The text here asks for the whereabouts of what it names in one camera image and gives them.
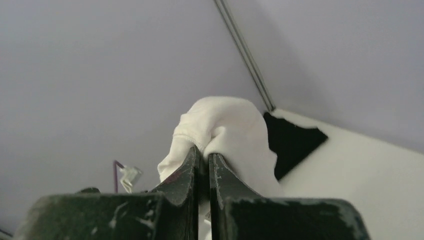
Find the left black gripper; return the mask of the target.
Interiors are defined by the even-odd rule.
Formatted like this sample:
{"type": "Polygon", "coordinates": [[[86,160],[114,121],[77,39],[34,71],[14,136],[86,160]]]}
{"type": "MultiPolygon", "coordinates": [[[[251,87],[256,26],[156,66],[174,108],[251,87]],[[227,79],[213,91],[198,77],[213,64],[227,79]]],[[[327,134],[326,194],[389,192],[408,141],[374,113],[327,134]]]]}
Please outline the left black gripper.
{"type": "Polygon", "coordinates": [[[79,190],[77,194],[99,194],[100,190],[96,187],[87,187],[79,190]]]}

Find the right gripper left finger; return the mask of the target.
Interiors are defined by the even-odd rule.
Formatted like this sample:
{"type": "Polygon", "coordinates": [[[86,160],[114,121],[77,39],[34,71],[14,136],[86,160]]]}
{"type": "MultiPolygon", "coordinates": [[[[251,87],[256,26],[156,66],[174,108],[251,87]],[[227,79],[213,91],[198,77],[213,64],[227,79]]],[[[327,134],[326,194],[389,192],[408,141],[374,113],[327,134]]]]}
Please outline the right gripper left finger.
{"type": "Polygon", "coordinates": [[[17,240],[196,240],[200,151],[191,147],[166,180],[148,192],[82,192],[41,197],[17,240]]]}

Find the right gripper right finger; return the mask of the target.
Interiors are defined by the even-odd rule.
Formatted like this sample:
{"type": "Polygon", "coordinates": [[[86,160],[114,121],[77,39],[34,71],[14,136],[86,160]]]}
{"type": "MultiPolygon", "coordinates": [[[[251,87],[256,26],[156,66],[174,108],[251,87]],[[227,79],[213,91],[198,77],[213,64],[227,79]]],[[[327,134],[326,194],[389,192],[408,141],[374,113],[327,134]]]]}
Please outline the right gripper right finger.
{"type": "Polygon", "coordinates": [[[211,235],[214,240],[369,240],[362,216],[334,198],[261,196],[209,156],[211,235]]]}

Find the white t shirt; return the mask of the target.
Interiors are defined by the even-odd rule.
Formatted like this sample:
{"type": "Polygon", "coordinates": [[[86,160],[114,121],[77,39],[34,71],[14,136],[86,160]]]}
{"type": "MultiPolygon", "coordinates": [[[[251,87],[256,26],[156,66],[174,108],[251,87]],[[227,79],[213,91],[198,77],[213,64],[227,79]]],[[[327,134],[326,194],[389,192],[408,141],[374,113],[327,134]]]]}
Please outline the white t shirt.
{"type": "Polygon", "coordinates": [[[283,190],[275,177],[277,155],[271,151],[266,122],[247,99],[207,96],[181,115],[168,155],[158,164],[165,181],[184,162],[191,147],[197,147],[206,175],[209,156],[220,154],[230,170],[249,188],[267,198],[280,198],[283,190]]]}

